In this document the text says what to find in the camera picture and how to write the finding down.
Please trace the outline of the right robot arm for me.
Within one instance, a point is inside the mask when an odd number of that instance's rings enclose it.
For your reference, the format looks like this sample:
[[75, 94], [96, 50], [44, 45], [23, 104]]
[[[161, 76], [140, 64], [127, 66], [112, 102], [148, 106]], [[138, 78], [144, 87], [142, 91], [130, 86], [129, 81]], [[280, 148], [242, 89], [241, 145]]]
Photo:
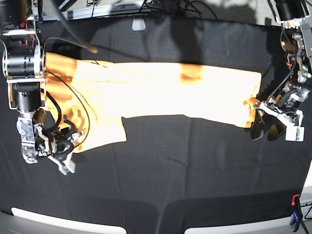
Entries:
[[2, 71], [8, 103], [19, 112], [17, 130], [26, 163], [47, 157], [63, 174], [74, 172], [72, 154], [78, 138], [74, 124], [46, 90], [45, 48], [39, 37], [32, 0], [0, 2], [0, 41], [4, 46]]

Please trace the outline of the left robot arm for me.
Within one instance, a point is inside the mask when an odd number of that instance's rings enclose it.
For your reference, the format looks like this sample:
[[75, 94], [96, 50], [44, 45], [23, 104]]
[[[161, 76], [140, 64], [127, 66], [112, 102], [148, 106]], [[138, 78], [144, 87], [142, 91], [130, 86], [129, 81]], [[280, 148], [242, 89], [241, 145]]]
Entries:
[[266, 100], [254, 104], [250, 135], [258, 140], [268, 131], [268, 141], [285, 135], [286, 141], [302, 142], [305, 128], [300, 106], [312, 91], [312, 30], [305, 22], [311, 13], [303, 0], [274, 3], [275, 21], [281, 24], [280, 44], [290, 71]]

